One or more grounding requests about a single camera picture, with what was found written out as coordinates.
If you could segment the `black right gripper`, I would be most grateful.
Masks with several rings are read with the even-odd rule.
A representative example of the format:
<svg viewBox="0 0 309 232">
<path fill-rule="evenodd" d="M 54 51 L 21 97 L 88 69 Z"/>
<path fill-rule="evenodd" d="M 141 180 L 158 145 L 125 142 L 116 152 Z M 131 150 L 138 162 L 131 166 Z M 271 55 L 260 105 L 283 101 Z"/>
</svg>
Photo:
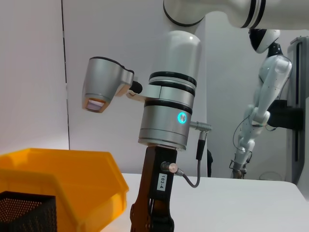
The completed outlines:
<svg viewBox="0 0 309 232">
<path fill-rule="evenodd" d="M 147 147 L 138 196 L 130 210 L 132 232 L 174 231 L 169 207 L 174 174 L 161 170 L 161 164 L 175 163 L 176 158 L 174 149 Z"/>
</svg>

